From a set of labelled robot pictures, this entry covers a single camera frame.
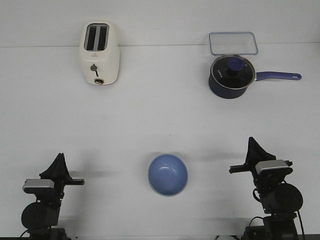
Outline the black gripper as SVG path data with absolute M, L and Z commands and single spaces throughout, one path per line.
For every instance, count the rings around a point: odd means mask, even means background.
M 62 174 L 59 175 L 60 158 L 62 162 Z M 62 200 L 64 198 L 65 186 L 83 186 L 85 180 L 72 178 L 70 176 L 64 153 L 59 153 L 47 170 L 39 174 L 42 180 L 51 180 L 52 188 L 45 188 L 38 194 L 39 200 Z
M 276 160 L 276 156 L 266 152 L 258 142 L 250 136 L 248 139 L 248 148 L 245 163 L 242 165 L 232 165 L 229 168 L 230 174 L 251 172 L 255 185 L 278 185 L 285 180 L 285 177 L 293 172 L 290 167 L 275 170 L 266 170 L 261 174 L 257 174 L 255 166 L 249 166 L 262 161 Z

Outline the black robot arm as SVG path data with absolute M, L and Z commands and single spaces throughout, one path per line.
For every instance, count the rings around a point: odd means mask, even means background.
M 263 224 L 249 224 L 243 240 L 296 240 L 295 218 L 301 215 L 303 196 L 299 189 L 287 183 L 285 177 L 293 172 L 292 161 L 277 159 L 266 152 L 251 136 L 244 164 L 229 168 L 231 174 L 251 172 L 255 186 L 252 195 L 262 205 Z
M 62 239 L 57 228 L 66 186 L 86 185 L 77 199 L 79 214 L 96 216 L 90 224 L 116 228 L 120 235 L 204 233 L 211 221 L 219 232 L 241 225 L 250 214 L 250 200 L 239 182 L 227 181 L 225 156 L 195 173 L 193 164 L 175 152 L 153 152 L 125 158 L 115 172 L 89 171 L 90 181 L 72 178 L 60 152 L 38 179 L 27 179 L 23 191 L 35 202 L 21 214 L 32 238 Z

